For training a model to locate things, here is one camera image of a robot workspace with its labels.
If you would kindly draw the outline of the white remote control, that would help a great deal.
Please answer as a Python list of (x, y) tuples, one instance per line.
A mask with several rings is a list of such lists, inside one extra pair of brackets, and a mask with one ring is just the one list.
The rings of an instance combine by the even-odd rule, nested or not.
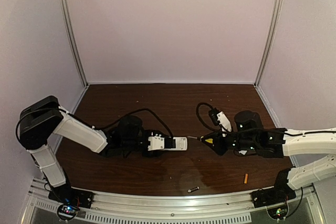
[(186, 137), (174, 137), (164, 139), (164, 151), (186, 151), (188, 141)]

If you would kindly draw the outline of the yellow handled screwdriver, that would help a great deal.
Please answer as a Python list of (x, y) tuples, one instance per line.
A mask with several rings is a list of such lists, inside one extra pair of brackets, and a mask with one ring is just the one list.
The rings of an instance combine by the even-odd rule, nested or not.
[(187, 137), (189, 140), (197, 140), (200, 141), (204, 144), (213, 144), (213, 139), (212, 138), (205, 138), (204, 136), (201, 137), (195, 137), (195, 136), (188, 136)]

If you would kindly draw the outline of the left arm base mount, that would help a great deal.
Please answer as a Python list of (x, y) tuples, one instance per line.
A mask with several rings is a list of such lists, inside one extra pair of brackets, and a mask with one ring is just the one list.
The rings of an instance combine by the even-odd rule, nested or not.
[(75, 219), (82, 209), (90, 209), (94, 193), (91, 191), (71, 189), (64, 194), (64, 190), (51, 189), (48, 198), (61, 203), (57, 207), (56, 214), (61, 221), (69, 222)]

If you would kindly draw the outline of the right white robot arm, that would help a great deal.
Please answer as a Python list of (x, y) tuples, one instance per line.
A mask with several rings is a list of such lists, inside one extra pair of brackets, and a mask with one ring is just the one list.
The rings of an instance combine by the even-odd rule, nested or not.
[(306, 185), (335, 176), (335, 129), (293, 130), (266, 129), (256, 112), (241, 111), (234, 117), (237, 130), (233, 131), (226, 115), (217, 109), (209, 111), (214, 125), (220, 126), (197, 138), (217, 155), (228, 150), (254, 151), (264, 158), (283, 158), (301, 154), (325, 154), (325, 157), (278, 173), (274, 188), (297, 190)]

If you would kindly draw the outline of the orange battery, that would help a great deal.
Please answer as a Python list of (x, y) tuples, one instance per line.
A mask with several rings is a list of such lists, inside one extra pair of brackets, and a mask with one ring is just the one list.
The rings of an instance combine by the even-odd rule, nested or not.
[(248, 183), (248, 174), (245, 174), (245, 177), (244, 177), (244, 184), (247, 184)]

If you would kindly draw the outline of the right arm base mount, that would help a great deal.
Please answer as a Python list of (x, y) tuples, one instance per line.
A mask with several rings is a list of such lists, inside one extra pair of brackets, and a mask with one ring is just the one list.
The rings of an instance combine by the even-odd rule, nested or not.
[(296, 193), (289, 187), (258, 189), (250, 193), (254, 208), (266, 207), (268, 216), (276, 221), (284, 220), (289, 215), (288, 201), (296, 198)]

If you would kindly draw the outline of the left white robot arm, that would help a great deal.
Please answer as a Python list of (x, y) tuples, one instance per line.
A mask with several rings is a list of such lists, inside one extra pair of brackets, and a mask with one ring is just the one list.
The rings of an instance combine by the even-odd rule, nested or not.
[(60, 135), (103, 157), (128, 157), (132, 152), (157, 156), (158, 151), (149, 147), (158, 143), (159, 150), (164, 149), (164, 139), (172, 134), (144, 129), (141, 119), (134, 114), (130, 112), (105, 127), (96, 128), (71, 114), (50, 95), (21, 111), (15, 135), (46, 177), (51, 192), (59, 201), (70, 202), (74, 191), (48, 144), (49, 137)]

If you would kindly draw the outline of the white battery compartment cover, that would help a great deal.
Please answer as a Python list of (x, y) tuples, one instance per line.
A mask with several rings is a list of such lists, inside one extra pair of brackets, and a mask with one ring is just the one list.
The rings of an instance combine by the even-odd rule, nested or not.
[(241, 150), (238, 153), (239, 153), (239, 155), (246, 155), (247, 151)]

